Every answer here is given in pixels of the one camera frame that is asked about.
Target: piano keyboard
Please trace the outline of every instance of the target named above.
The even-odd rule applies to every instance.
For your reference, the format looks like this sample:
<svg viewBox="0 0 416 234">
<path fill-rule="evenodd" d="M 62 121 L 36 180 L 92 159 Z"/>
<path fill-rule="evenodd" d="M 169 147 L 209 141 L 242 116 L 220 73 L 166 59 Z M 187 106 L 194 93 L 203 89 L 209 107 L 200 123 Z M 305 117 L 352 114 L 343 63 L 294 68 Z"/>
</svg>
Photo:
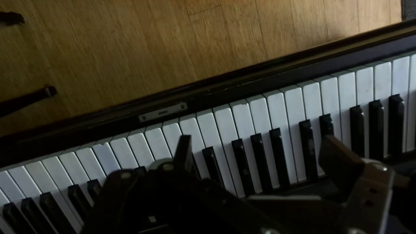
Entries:
<svg viewBox="0 0 416 234">
<path fill-rule="evenodd" d="M 162 121 L 144 121 L 138 130 L 8 164 L 0 172 L 0 229 L 79 233 L 109 173 L 171 159 L 182 134 L 192 137 L 201 179 L 217 181 L 239 198 L 324 176 L 317 155 L 325 134 L 335 136 L 363 158 L 399 158 L 413 151 L 416 141 L 413 54 L 269 88 L 221 106 L 174 114 L 174 119 L 161 115 Z"/>
</svg>

